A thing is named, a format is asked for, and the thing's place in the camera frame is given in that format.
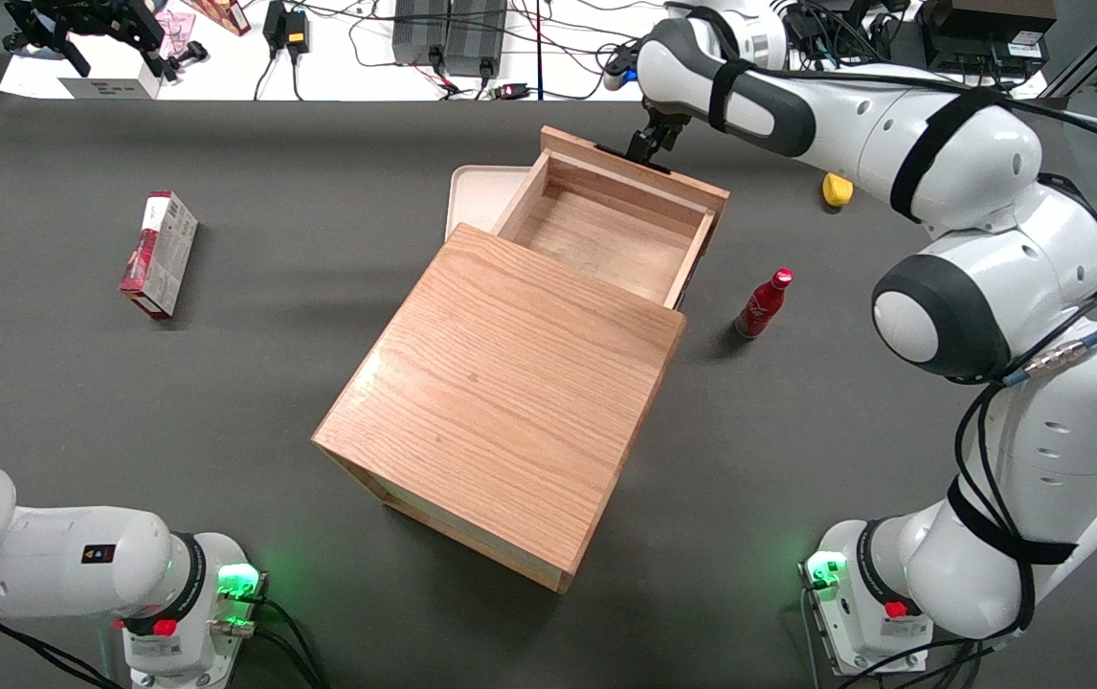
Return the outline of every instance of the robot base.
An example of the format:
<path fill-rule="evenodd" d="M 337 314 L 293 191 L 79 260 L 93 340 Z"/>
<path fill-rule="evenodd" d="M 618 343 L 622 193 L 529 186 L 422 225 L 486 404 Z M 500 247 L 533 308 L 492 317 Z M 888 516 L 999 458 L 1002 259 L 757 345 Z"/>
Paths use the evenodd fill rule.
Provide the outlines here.
<path fill-rule="evenodd" d="M 856 565 L 855 551 L 863 520 L 844 520 L 822 536 L 818 551 L 800 565 L 803 583 L 810 588 L 813 618 L 825 642 L 825 654 L 834 675 L 859 675 L 884 658 L 903 653 L 932 640 L 930 619 L 904 617 L 889 619 L 884 606 L 863 584 Z M 923 671 L 928 667 L 928 652 L 907 655 L 872 670 Z"/>
<path fill-rule="evenodd" d="M 200 598 L 178 622 L 177 636 L 134 636 L 124 629 L 124 654 L 132 666 L 133 689 L 223 689 L 234 673 L 242 639 L 208 632 L 213 620 L 253 618 L 255 606 L 233 601 L 219 592 L 219 572 L 247 563 L 241 546 L 220 533 L 197 533 L 206 572 Z M 252 595 L 265 583 L 260 577 Z"/>

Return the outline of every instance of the dark gray table surface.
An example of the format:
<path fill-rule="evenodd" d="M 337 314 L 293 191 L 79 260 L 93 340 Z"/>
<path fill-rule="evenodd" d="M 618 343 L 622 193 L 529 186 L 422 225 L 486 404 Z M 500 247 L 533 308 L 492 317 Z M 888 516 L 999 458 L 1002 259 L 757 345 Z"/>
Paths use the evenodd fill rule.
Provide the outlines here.
<path fill-rule="evenodd" d="M 869 292 L 925 236 L 864 193 L 827 214 L 819 171 L 702 124 L 659 158 L 732 204 L 565 597 L 384 509 L 309 442 L 440 247 L 452 170 L 530 165 L 541 124 L 623 146 L 643 122 L 635 104 L 0 95 L 0 467 L 19 502 L 229 533 L 338 688 L 806 689 L 794 563 L 836 520 L 941 497 L 973 396 L 877 339 Z M 116 293 L 154 189 L 204 223 L 168 324 Z M 780 266 L 784 310 L 730 348 Z M 98 658 L 103 624 L 19 628 Z M 0 637 L 0 688 L 76 685 Z M 238 689 L 295 685 L 245 650 Z M 983 664 L 980 689 L 1017 686 L 1097 686 L 1097 553 Z"/>

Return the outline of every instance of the green led light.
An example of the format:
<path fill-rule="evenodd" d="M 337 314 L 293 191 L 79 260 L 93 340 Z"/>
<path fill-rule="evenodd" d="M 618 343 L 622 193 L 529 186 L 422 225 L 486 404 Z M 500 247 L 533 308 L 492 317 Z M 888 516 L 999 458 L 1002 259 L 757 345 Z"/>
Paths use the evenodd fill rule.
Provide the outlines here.
<path fill-rule="evenodd" d="M 226 565 L 216 572 L 216 591 L 226 596 L 253 596 L 259 591 L 259 571 L 246 563 Z"/>
<path fill-rule="evenodd" d="M 846 555 L 825 551 L 813 553 L 805 568 L 812 575 L 813 588 L 833 588 L 846 569 Z"/>

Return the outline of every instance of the yellow object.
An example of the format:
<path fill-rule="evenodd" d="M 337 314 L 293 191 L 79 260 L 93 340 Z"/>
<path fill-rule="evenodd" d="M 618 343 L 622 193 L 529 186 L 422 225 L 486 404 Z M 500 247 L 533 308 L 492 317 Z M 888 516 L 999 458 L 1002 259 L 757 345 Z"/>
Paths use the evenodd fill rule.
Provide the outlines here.
<path fill-rule="evenodd" d="M 849 179 L 829 173 L 825 176 L 825 182 L 821 183 L 821 193 L 825 196 L 825 204 L 841 208 L 850 204 L 851 196 L 855 195 L 855 184 Z"/>

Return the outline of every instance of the wooden drawer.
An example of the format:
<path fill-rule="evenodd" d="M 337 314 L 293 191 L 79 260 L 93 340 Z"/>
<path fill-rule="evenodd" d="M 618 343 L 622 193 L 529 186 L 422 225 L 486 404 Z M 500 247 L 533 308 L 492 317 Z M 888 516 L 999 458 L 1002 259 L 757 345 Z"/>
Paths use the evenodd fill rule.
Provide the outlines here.
<path fill-rule="evenodd" d="M 383 505 L 565 594 L 726 192 L 544 140 L 493 233 L 448 238 L 313 441 Z"/>
<path fill-rule="evenodd" d="M 493 233 L 676 308 L 727 192 L 545 127 L 535 166 Z"/>

